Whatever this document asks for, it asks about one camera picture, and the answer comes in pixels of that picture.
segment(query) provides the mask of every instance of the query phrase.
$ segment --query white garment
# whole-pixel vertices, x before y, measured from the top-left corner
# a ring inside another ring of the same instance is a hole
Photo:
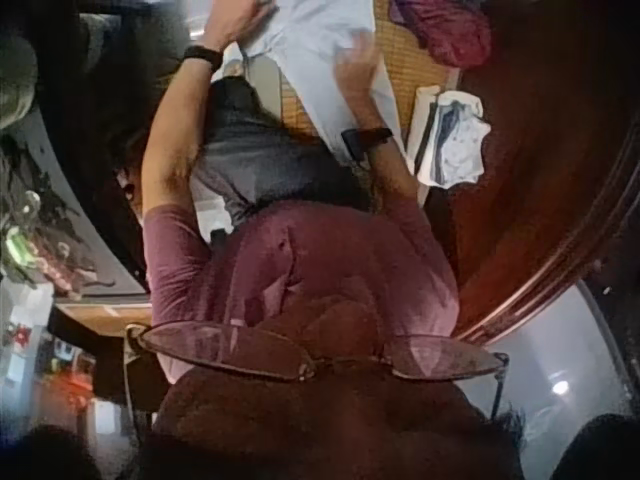
[[[422,157],[417,178],[425,185],[450,188],[461,182],[476,183],[484,173],[482,140],[491,131],[491,126],[482,120],[482,102],[465,92],[438,93],[439,88],[434,87],[419,88],[416,92],[407,162],[413,168],[418,157]],[[457,120],[443,140],[442,119],[454,102],[459,107]],[[433,124],[426,131],[432,108],[436,108]]]
[[[342,163],[349,153],[344,130],[356,123],[333,76],[337,52],[350,48],[352,34],[375,31],[372,0],[277,0],[278,12],[264,30],[243,45],[249,57],[273,59],[293,86],[320,137]],[[396,100],[384,62],[372,96],[387,126],[402,148]]]

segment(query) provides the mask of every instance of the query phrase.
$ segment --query hand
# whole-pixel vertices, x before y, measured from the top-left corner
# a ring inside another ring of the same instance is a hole
[[[275,9],[275,0],[215,0],[202,44],[222,52],[229,44],[249,35]]]
[[[380,63],[380,50],[373,33],[360,32],[353,36],[353,48],[338,55],[334,75],[347,104],[353,110],[371,102],[371,85]]]

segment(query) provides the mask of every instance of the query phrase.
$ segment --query mauve long-sleeve shirt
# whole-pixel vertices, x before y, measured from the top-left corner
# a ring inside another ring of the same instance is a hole
[[[450,335],[453,272],[413,200],[370,214],[313,202],[276,203],[212,251],[177,205],[144,217],[152,324],[178,320],[255,326],[297,295],[342,295],[373,309],[390,334]],[[170,381],[184,371],[161,363]]]

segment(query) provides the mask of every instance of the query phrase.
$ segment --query light fixture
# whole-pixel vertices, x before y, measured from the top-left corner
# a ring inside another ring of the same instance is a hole
[[[551,390],[556,395],[564,395],[569,391],[569,382],[567,382],[566,380],[561,380],[560,382],[555,383]]]

